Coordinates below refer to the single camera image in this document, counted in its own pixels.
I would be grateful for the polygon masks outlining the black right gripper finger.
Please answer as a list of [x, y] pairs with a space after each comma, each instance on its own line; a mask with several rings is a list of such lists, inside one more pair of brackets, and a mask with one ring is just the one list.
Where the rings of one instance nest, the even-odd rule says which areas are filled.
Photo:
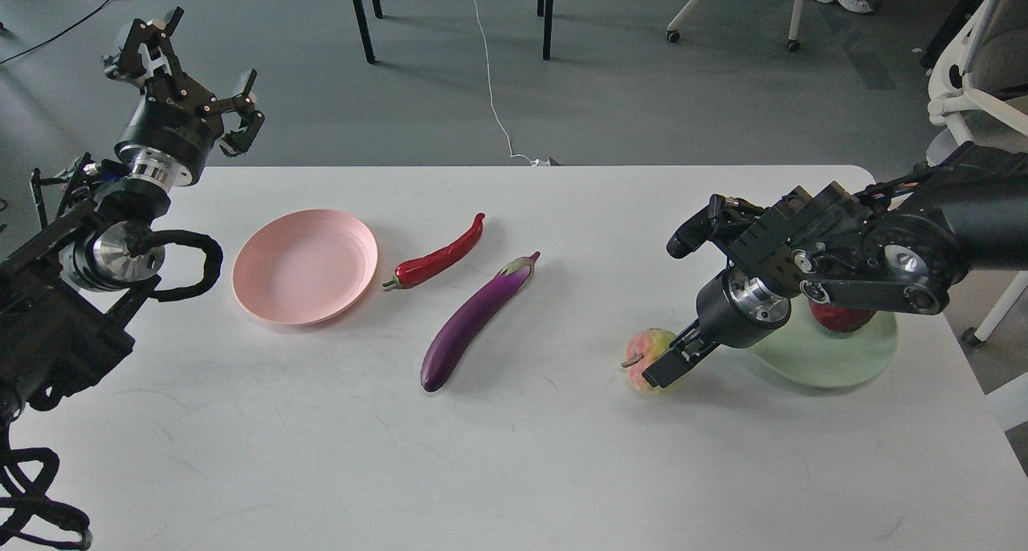
[[700, 320], [692, 321], [675, 339], [669, 343], [668, 348], [661, 354], [660, 358], [671, 357], [673, 360], [683, 363], [699, 363], [709, 354], [709, 343], [705, 340], [705, 334], [701, 331]]
[[652, 365], [642, 369], [642, 381], [651, 389], [668, 389], [694, 370], [719, 346], [719, 343], [707, 343], [700, 339], [672, 344]]

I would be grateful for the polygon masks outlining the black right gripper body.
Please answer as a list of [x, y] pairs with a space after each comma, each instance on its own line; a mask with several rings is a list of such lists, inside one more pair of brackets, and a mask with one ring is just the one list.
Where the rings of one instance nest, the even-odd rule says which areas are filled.
[[727, 267], [701, 288], [696, 310], [704, 345], [749, 348], [787, 324], [792, 301], [760, 279]]

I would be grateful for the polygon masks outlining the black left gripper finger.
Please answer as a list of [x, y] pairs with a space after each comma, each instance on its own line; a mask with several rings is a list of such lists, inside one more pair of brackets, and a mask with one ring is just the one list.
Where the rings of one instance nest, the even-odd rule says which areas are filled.
[[166, 17], [125, 24], [120, 47], [103, 58], [104, 75], [131, 84], [147, 100], [187, 109], [210, 104], [210, 90], [184, 71], [170, 42], [184, 13], [176, 6]]
[[256, 69], [250, 69], [241, 75], [241, 91], [223, 100], [212, 97], [201, 104], [201, 116], [210, 123], [214, 118], [221, 118], [227, 114], [234, 115], [238, 119], [238, 126], [225, 128], [218, 137], [221, 152], [229, 158], [249, 152], [265, 122], [265, 114], [257, 108], [256, 96], [253, 93], [257, 76]]

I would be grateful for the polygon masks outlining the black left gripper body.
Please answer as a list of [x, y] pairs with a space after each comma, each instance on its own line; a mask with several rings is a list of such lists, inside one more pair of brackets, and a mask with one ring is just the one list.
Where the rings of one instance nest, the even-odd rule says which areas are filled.
[[141, 100], [115, 145], [128, 178], [162, 189], [192, 186], [219, 137], [219, 119], [166, 101]]

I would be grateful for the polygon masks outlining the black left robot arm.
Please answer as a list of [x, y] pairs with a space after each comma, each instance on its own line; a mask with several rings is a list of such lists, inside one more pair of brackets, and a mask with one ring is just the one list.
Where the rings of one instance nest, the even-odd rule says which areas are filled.
[[104, 60], [105, 75], [141, 100], [113, 159], [85, 153], [54, 177], [31, 175], [40, 232], [1, 266], [2, 540], [63, 550], [91, 547], [91, 521], [48, 489], [59, 457], [46, 447], [16, 449], [10, 426], [28, 408], [54, 409], [96, 385], [133, 351], [128, 322], [145, 302], [208, 292], [221, 274], [215, 238], [152, 229], [175, 186], [201, 180], [210, 151], [249, 151], [265, 116], [252, 94], [219, 98], [182, 68], [170, 39], [184, 15], [135, 19], [124, 45]]

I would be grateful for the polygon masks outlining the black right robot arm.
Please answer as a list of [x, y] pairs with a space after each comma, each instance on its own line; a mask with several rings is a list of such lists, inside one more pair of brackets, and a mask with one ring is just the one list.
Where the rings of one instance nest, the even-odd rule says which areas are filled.
[[715, 244], [726, 266], [697, 317], [642, 371], [665, 389], [720, 346], [749, 348], [783, 327], [792, 299], [935, 316], [972, 269], [1026, 268], [1027, 157], [965, 142], [940, 166], [867, 186], [800, 186], [769, 207], [720, 194], [668, 241], [672, 258]]

